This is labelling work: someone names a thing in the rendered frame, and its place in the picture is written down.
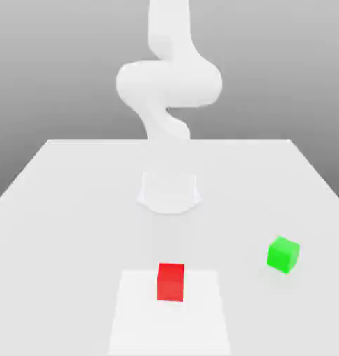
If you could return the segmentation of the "small green cube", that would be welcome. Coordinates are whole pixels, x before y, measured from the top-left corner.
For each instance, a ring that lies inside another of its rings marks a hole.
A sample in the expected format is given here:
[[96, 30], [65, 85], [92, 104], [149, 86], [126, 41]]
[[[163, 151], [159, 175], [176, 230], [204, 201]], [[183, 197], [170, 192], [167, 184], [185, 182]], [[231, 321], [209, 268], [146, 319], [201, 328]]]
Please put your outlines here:
[[267, 265], [280, 272], [289, 273], [297, 263], [300, 245], [278, 236], [270, 245], [267, 253]]

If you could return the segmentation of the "small red cube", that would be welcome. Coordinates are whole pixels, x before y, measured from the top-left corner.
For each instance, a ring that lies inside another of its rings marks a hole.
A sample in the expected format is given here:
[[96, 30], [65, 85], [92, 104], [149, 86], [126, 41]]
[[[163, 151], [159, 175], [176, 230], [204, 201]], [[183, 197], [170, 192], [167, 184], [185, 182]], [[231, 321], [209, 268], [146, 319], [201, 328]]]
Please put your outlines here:
[[157, 299], [174, 302], [184, 300], [184, 264], [159, 264]]

